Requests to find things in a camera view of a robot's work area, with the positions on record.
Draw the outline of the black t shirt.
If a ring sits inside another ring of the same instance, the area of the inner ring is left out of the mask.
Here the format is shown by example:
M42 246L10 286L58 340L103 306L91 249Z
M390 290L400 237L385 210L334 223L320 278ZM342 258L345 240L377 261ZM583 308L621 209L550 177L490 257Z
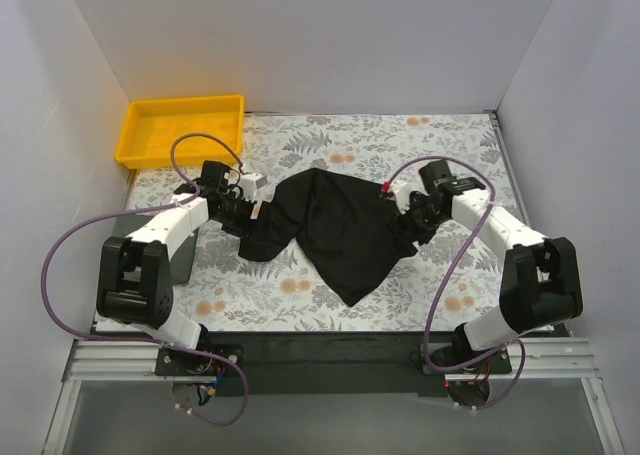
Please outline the black t shirt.
M417 248L394 223L395 203L377 183L318 168L277 184L238 255L268 262L296 241L321 279L349 307L373 292Z

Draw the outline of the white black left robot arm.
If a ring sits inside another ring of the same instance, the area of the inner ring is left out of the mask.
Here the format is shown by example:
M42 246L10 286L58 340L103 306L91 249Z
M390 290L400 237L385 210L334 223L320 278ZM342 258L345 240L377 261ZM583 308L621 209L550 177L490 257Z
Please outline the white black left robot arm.
M206 161L198 178L187 178L166 209L124 237L111 237L101 251L97 312L131 325L154 339L181 347L178 362L193 375L205 373L213 361L203 344L204 329L174 305L170 262L182 245L209 221L236 237L249 234L260 188L259 173L238 171Z

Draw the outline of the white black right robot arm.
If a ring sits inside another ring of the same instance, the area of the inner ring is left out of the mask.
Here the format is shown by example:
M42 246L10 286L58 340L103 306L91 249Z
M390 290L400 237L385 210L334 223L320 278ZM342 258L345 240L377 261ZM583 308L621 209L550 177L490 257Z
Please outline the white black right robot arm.
M451 341L435 351L422 350L426 365L439 373L475 372L523 334L579 317L584 309L576 248L565 237L550 238L513 216L496 201L496 189L477 169L454 175L451 157L422 156L420 191L396 174L381 195L396 203L396 224L418 244L428 243L438 228L454 221L470 234L445 275L451 277L475 240L502 263L495 307L459 325Z

